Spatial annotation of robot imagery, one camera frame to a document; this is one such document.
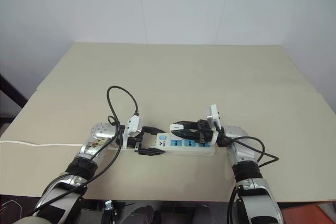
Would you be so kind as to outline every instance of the black cable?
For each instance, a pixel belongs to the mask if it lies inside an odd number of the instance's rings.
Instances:
[[[44,189],[43,193],[42,193],[42,196],[43,194],[45,194],[48,190],[48,188],[53,184],[55,183],[57,180],[61,179],[61,178],[64,178],[66,176],[69,176],[69,175],[74,175],[75,172],[72,172],[72,173],[65,173],[65,174],[62,174],[62,175],[59,175],[58,177],[54,178],[47,186],[46,188]]]
[[[110,162],[110,163],[109,163],[109,164],[108,164],[108,165],[107,165],[107,166],[106,166],[100,173],[98,173],[97,175],[93,176],[91,179],[89,179],[88,181],[84,182],[83,184],[81,184],[81,185],[79,185],[79,186],[77,186],[77,187],[74,187],[73,189],[71,189],[71,190],[69,190],[69,191],[67,191],[67,192],[65,192],[65,193],[63,193],[63,194],[61,194],[61,195],[55,197],[54,199],[51,199],[51,200],[47,201],[46,203],[42,204],[41,206],[35,208],[35,209],[34,209],[33,211],[31,211],[27,216],[31,216],[31,215],[33,215],[35,212],[40,211],[40,210],[46,208],[46,207],[49,206],[50,204],[52,204],[52,203],[58,201],[59,199],[62,199],[63,197],[65,197],[65,196],[67,196],[67,195],[69,195],[69,194],[75,192],[76,190],[86,187],[89,183],[91,183],[92,181],[94,181],[95,179],[97,179],[98,177],[100,177],[104,172],[106,172],[106,171],[111,167],[111,165],[114,163],[114,161],[117,159],[117,157],[119,156],[119,153],[120,153],[120,151],[121,151],[121,146],[122,146],[122,140],[123,140],[123,139],[122,139],[122,133],[121,133],[121,129],[120,129],[120,122],[119,122],[119,120],[118,120],[118,117],[117,117],[117,115],[116,115],[116,113],[115,113],[115,110],[114,110],[114,108],[113,108],[113,106],[112,106],[112,103],[111,103],[111,100],[110,100],[110,90],[113,89],[113,88],[117,88],[117,89],[121,89],[121,90],[123,90],[124,92],[126,92],[126,93],[132,98],[132,100],[133,100],[133,102],[134,102],[134,104],[135,104],[135,112],[134,112],[134,114],[136,114],[136,115],[138,115],[138,104],[137,104],[135,98],[132,96],[132,94],[131,94],[129,91],[127,91],[126,89],[122,88],[122,87],[119,87],[119,86],[111,86],[111,87],[109,87],[109,88],[107,89],[107,101],[108,101],[109,107],[110,107],[110,109],[111,109],[111,112],[112,112],[112,114],[113,114],[113,116],[108,116],[108,121],[109,121],[109,123],[110,123],[111,125],[116,126],[116,127],[115,127],[116,134],[115,134],[115,136],[112,138],[111,142],[114,141],[114,140],[117,138],[118,134],[120,135],[120,136],[119,136],[119,137],[120,137],[119,147],[118,147],[118,150],[117,150],[117,152],[116,152],[114,158],[111,160],[111,162]]]
[[[115,111],[114,111],[114,109],[113,109],[113,106],[112,106],[112,104],[111,104],[111,100],[110,100],[110,90],[111,89],[121,89],[122,91],[124,91],[124,92],[126,92],[131,98],[132,98],[132,100],[133,100],[133,102],[134,102],[134,105],[135,105],[135,112],[134,112],[134,115],[139,115],[138,114],[138,104],[137,104],[137,101],[135,100],[135,98],[132,96],[132,94],[130,93],[130,92],[128,92],[126,89],[124,89],[124,88],[122,88],[122,87],[120,87],[120,86],[111,86],[111,87],[109,87],[108,89],[107,89],[107,102],[108,102],[108,104],[109,104],[109,107],[110,107],[110,109],[111,109],[111,111],[112,111],[112,114],[113,114],[113,116],[114,116],[114,118],[116,119],[116,121],[118,121],[118,117],[117,117],[117,115],[115,114]]]
[[[236,142],[236,143],[240,143],[238,140],[240,140],[240,139],[252,139],[252,140],[255,140],[255,141],[257,141],[257,142],[259,142],[260,144],[261,144],[261,148],[262,148],[262,151],[261,152],[259,152],[260,153],[260,156],[259,156],[259,158],[257,159],[257,161],[259,162],[262,158],[263,158],[263,156],[265,155],[265,145],[264,145],[264,143],[260,140],[260,139],[258,139],[258,138],[256,138],[256,137],[253,137],[253,136],[240,136],[240,137],[236,137],[236,138],[234,138],[233,139],[233,142]]]
[[[236,197],[236,187],[233,188],[231,196],[230,196],[230,200],[229,200],[229,204],[227,206],[227,213],[226,213],[226,223],[229,224],[230,222],[233,222],[232,219],[232,207],[233,207],[233,202],[235,200]]]
[[[277,156],[274,156],[274,155],[271,155],[271,154],[269,154],[269,153],[266,153],[265,151],[260,151],[260,150],[258,150],[258,149],[255,149],[255,148],[253,148],[253,147],[251,147],[251,146],[249,146],[249,145],[247,145],[247,144],[244,144],[244,143],[242,143],[242,142],[240,142],[240,141],[235,140],[235,138],[234,138],[234,142],[237,143],[237,144],[240,144],[240,145],[242,145],[242,146],[245,146],[246,148],[249,148],[249,149],[251,149],[251,150],[253,150],[253,151],[257,152],[257,153],[261,153],[261,154],[264,154],[265,156],[268,156],[268,157],[273,158],[273,160],[268,161],[268,162],[265,162],[265,163],[259,165],[259,167],[263,167],[263,166],[265,166],[265,165],[268,165],[268,164],[270,164],[270,163],[273,163],[273,162],[279,160],[279,158],[278,158]]]
[[[99,154],[102,152],[103,149],[105,149],[106,147],[108,147],[111,143],[113,142],[113,138],[110,138],[106,141],[106,143],[104,143],[104,145],[102,147],[100,147],[99,150],[96,151],[96,153],[93,154],[93,156],[90,158],[90,162]]]

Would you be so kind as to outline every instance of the tabletop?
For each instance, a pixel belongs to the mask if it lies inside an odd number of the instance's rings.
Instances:
[[[111,114],[106,90],[112,85],[134,95],[144,125],[165,131],[176,121],[205,119],[205,108],[217,104],[222,124],[241,126],[280,158],[261,168],[276,201],[336,199],[336,116],[281,46],[77,42],[1,141],[84,143]],[[115,90],[111,100],[124,124],[134,112],[131,99]],[[40,196],[78,149],[0,144],[0,194]],[[108,151],[101,167],[113,155]],[[127,150],[85,198],[228,201],[234,184],[226,148],[212,157]]]

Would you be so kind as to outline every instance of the white cable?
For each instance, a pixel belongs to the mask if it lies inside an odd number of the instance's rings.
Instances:
[[[0,141],[0,144],[24,144],[31,147],[47,147],[47,146],[82,146],[82,144],[33,144],[30,142],[23,142],[23,141]],[[109,150],[116,151],[118,150],[117,147],[109,147]]]
[[[9,200],[9,201],[3,203],[1,206],[3,207],[4,205],[6,205],[9,202],[14,202],[15,204],[17,204],[20,207],[20,219],[21,219],[22,218],[22,206],[18,202],[16,202],[15,200]]]
[[[3,207],[0,209],[0,212],[3,213],[5,211],[5,209],[8,208],[8,207]]]

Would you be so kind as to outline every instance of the power socket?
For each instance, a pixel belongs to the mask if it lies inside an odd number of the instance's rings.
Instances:
[[[215,146],[201,145],[194,140],[183,139],[172,133],[159,133],[156,136],[155,148],[172,155],[213,156]]]

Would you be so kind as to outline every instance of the white wall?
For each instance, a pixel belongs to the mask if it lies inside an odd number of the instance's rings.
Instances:
[[[25,96],[73,41],[284,45],[336,111],[335,0],[0,0],[0,72]]]

